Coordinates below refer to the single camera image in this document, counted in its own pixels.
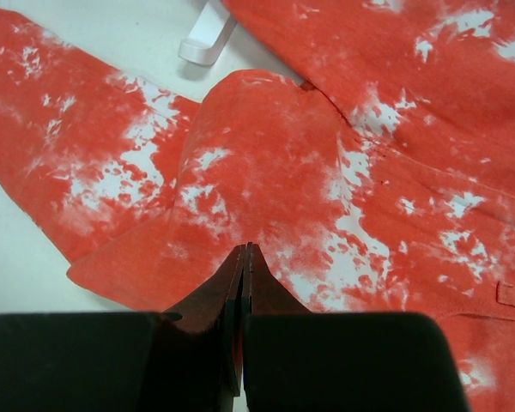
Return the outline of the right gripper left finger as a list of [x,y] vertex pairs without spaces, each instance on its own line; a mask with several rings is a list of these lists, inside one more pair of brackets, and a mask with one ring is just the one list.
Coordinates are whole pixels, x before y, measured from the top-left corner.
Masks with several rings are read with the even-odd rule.
[[240,395],[245,246],[164,311],[145,376],[147,411],[231,411]]

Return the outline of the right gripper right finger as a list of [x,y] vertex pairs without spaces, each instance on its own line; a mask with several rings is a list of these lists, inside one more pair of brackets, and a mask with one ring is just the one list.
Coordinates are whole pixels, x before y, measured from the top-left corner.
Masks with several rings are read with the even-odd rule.
[[311,312],[276,280],[254,243],[246,245],[241,303],[245,394],[278,397],[301,369],[297,333]]

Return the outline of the red white patterned trousers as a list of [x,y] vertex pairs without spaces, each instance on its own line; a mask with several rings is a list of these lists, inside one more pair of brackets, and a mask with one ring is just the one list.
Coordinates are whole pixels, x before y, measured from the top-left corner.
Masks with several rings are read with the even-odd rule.
[[163,310],[235,245],[321,312],[440,323],[515,411],[515,1],[229,1],[306,85],[195,103],[0,9],[0,185],[71,281]]

